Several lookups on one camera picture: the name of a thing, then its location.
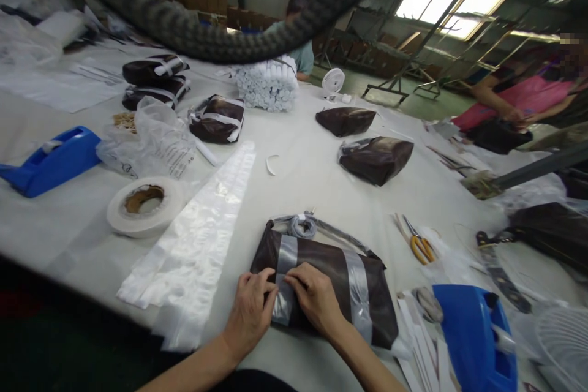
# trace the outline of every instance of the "bundle of white rolls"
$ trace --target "bundle of white rolls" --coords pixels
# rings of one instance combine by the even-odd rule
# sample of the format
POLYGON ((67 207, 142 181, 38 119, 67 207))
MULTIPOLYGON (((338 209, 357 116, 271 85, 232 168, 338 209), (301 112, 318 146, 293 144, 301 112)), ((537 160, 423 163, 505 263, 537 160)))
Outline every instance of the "bundle of white rolls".
POLYGON ((282 55, 255 64, 233 67, 239 98, 247 107, 261 107, 270 112, 289 111, 294 104, 298 80, 296 62, 282 55))

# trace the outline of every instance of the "scissors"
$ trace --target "scissors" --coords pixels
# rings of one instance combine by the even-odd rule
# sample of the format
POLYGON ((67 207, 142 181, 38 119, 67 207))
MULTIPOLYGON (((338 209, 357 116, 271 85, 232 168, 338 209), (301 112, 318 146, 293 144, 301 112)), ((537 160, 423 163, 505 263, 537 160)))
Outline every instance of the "scissors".
POLYGON ((418 234, 405 215, 402 215, 402 218, 404 219, 404 222, 406 222, 410 234, 412 235, 410 238, 410 249, 412 250, 412 254, 414 254, 418 261, 423 265, 434 262, 435 255, 433 254, 433 248, 429 241, 418 234))

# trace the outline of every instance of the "yellow scissors handle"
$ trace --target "yellow scissors handle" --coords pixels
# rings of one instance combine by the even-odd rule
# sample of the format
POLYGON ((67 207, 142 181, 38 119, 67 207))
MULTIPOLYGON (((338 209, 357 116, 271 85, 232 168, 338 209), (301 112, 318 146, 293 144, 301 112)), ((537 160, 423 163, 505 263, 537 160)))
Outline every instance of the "yellow scissors handle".
POLYGON ((410 239, 410 248, 412 254, 414 254, 418 261, 423 265, 428 265, 435 261, 433 248, 427 239, 412 236, 410 239))

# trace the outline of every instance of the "blue shirt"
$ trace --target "blue shirt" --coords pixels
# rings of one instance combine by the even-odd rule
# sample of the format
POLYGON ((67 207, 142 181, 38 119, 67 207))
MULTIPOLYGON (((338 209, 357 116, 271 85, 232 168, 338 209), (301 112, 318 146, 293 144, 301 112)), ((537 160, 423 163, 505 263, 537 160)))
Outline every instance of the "blue shirt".
MULTIPOLYGON (((272 24, 266 32, 272 32, 276 29, 279 29, 285 23, 280 21, 278 23, 272 24)), ((294 49, 290 52, 290 55, 294 61, 296 61, 296 70, 302 72, 303 74, 310 75, 312 72, 312 67, 314 65, 314 53, 312 52, 312 42, 308 41, 303 46, 294 49)))

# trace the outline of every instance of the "person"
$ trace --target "person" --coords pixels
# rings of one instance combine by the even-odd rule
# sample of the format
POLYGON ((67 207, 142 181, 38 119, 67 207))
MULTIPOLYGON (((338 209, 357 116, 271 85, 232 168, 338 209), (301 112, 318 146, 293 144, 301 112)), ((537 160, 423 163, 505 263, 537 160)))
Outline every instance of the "person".
POLYGON ((565 110, 576 97, 576 82, 583 76, 588 50, 583 41, 562 34, 553 51, 531 49, 472 87, 478 101, 452 122, 467 133, 483 121, 500 117, 523 130, 565 110))
MULTIPOLYGON (((252 371, 253 375, 245 372, 232 381, 232 375, 238 376, 243 371, 232 372, 270 327, 278 288, 268 282, 268 278, 274 273, 275 270, 266 268, 259 274, 243 274, 237 283, 235 302, 224 331, 140 392, 201 392, 216 385, 214 391, 293 391, 287 384, 259 371, 252 371)), ((405 392, 359 332, 343 317, 328 276, 303 263, 291 269, 284 281, 292 286, 306 317, 347 363, 364 391, 405 392)))
MULTIPOLYGON (((311 0, 289 0, 286 8, 286 20, 272 24, 266 32, 272 32, 285 23, 292 23, 300 15, 302 10, 308 6, 311 0)), ((312 67, 314 65, 314 54, 312 52, 312 42, 306 42, 302 47, 294 49, 289 54, 296 61, 296 77, 300 81, 307 81, 311 77, 312 67)))

